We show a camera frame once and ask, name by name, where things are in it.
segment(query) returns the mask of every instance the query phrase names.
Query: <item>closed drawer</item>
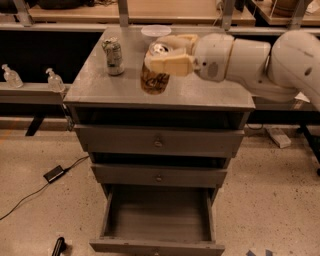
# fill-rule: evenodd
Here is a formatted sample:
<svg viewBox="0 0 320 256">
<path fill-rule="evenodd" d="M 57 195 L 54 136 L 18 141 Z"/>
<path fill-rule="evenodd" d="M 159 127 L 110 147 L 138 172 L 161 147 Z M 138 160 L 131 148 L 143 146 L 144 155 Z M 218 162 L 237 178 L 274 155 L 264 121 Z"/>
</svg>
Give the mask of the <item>closed drawer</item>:
<svg viewBox="0 0 320 256">
<path fill-rule="evenodd" d="M 103 161 L 92 170 L 97 182 L 105 184 L 213 188 L 221 186 L 227 174 L 222 158 L 112 154 Z"/>
<path fill-rule="evenodd" d="M 185 156 L 234 157 L 242 130 L 201 130 L 152 127 L 75 127 L 84 151 Z"/>
<path fill-rule="evenodd" d="M 96 252 L 141 255 L 221 255 L 215 244 L 207 189 L 113 186 Z"/>
</svg>

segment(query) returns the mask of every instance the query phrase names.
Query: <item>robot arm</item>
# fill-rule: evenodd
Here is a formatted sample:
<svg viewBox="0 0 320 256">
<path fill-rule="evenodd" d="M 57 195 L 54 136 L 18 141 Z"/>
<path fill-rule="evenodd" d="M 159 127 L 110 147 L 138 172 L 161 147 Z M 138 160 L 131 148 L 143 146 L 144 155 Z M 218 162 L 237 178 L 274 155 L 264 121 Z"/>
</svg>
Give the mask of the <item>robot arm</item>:
<svg viewBox="0 0 320 256">
<path fill-rule="evenodd" d="M 159 38 L 157 43 L 171 45 L 172 49 L 165 54 L 147 53 L 145 64 L 154 72 L 177 76 L 195 72 L 205 80 L 226 79 L 240 83 L 254 95 L 278 102 L 303 92 L 320 111 L 320 42 L 311 34 L 286 32 L 272 49 L 266 42 L 218 33 L 200 39 L 169 36 Z"/>
</svg>

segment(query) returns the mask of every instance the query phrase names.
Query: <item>speckled floor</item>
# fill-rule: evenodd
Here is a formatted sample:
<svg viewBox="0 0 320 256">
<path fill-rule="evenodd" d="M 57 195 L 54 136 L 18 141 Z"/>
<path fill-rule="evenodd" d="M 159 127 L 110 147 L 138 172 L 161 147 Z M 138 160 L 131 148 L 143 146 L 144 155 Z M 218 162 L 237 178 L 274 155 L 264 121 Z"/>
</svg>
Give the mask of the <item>speckled floor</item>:
<svg viewBox="0 0 320 256">
<path fill-rule="evenodd" d="M 28 120 L 0 120 L 0 217 L 24 196 L 46 184 L 43 174 L 68 167 L 85 156 L 64 122 L 45 122 L 25 137 Z M 216 240 L 223 256 L 320 255 L 320 177 L 318 163 L 302 135 L 285 127 L 292 140 L 278 148 L 264 130 L 246 129 L 238 155 L 213 206 Z M 0 255 L 51 255 L 63 236 L 63 255 L 95 253 L 88 241 L 98 238 L 106 199 L 88 160 L 27 199 L 0 221 Z"/>
</svg>

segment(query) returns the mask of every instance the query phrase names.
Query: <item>countertop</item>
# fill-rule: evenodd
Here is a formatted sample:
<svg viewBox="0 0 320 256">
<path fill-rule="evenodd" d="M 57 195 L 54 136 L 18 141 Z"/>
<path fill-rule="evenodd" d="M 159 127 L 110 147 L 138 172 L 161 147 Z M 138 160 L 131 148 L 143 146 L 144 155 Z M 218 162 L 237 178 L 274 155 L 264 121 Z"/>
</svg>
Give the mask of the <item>countertop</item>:
<svg viewBox="0 0 320 256">
<path fill-rule="evenodd" d="M 222 33 L 213 27 L 172 27 L 172 34 L 197 33 L 203 36 L 212 32 Z M 108 75 L 106 56 L 101 46 L 102 41 L 111 36 L 118 37 L 122 47 L 125 71 L 119 76 Z M 186 77 L 170 76 L 166 90 L 161 94 L 146 93 L 141 89 L 140 73 L 147 49 L 141 27 L 108 27 L 77 75 L 64 102 L 157 109 L 254 109 L 251 94 L 241 85 L 229 81 L 205 81 L 194 73 Z"/>
</svg>

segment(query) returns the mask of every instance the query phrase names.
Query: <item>aluminum can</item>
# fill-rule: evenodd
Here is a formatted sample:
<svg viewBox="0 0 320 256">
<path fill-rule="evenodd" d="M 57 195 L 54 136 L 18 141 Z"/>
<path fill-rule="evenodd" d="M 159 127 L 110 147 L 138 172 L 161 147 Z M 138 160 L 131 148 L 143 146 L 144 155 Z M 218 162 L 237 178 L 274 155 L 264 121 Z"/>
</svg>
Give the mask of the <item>aluminum can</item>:
<svg viewBox="0 0 320 256">
<path fill-rule="evenodd" d="M 120 75 L 124 71 L 121 45 L 116 37 L 110 37 L 102 42 L 102 48 L 107 58 L 107 71 L 109 75 Z"/>
</svg>

